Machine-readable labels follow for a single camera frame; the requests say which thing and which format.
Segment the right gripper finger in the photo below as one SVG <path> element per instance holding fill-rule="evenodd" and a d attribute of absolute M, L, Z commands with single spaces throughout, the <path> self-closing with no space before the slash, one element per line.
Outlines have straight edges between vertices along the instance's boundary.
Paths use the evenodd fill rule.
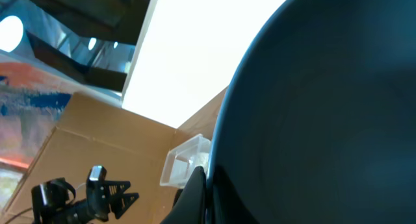
<path fill-rule="evenodd" d="M 192 172 L 175 205 L 161 224 L 205 223 L 205 189 L 205 172 L 201 166 L 198 166 Z"/>

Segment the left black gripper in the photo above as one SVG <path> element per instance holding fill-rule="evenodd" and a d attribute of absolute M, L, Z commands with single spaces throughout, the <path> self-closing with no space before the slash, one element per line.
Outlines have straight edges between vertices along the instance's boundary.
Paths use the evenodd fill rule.
<path fill-rule="evenodd" d="M 129 181 L 88 180 L 86 183 L 86 199 L 88 214 L 99 221 L 109 220 L 109 202 L 112 201 L 112 212 L 120 219 L 129 207 L 139 198 L 138 193 L 124 192 L 131 187 Z"/>

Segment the white tissue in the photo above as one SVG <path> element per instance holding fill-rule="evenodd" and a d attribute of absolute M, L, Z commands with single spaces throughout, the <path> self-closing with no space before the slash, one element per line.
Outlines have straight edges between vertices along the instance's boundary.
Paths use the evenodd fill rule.
<path fill-rule="evenodd" d="M 191 156 L 190 164 L 193 167 L 201 166 L 204 169 L 207 169 L 209 165 L 209 153 L 204 153 L 204 152 L 196 153 L 195 155 Z"/>

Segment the dark blue plate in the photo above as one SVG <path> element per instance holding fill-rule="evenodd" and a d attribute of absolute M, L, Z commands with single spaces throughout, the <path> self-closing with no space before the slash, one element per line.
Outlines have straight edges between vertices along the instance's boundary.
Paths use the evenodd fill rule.
<path fill-rule="evenodd" d="M 286 0 L 213 143 L 213 223 L 414 223 L 415 0 Z"/>

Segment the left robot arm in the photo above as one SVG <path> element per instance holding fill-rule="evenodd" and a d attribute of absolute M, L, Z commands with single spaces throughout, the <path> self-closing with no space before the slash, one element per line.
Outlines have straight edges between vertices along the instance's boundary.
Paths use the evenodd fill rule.
<path fill-rule="evenodd" d="M 33 213 L 34 223 L 107 222 L 110 213 L 120 219 L 140 197 L 138 193 L 125 192 L 131 186 L 129 181 L 88 179 L 85 186 L 86 198 L 76 201 L 77 190 L 64 178 L 41 183 L 31 190 L 32 207 L 13 215 L 6 222 L 12 223 L 27 212 Z"/>

